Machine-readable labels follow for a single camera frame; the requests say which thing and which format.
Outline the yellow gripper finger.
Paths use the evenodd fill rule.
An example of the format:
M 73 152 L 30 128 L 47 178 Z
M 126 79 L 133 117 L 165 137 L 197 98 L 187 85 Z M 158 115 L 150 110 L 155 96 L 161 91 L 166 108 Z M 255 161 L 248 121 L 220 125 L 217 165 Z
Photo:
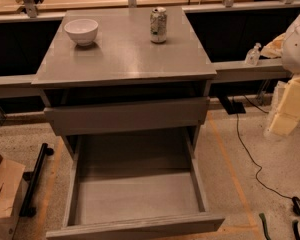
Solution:
M 275 88 L 269 113 L 268 132 L 288 136 L 300 121 L 300 75 Z

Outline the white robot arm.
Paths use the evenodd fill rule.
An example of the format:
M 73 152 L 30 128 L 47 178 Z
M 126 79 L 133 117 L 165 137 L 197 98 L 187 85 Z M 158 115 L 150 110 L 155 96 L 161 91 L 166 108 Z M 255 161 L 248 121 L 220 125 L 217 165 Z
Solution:
M 276 135 L 288 136 L 300 121 L 300 14 L 285 32 L 282 51 L 282 66 L 290 71 L 293 77 L 284 87 L 269 131 Z

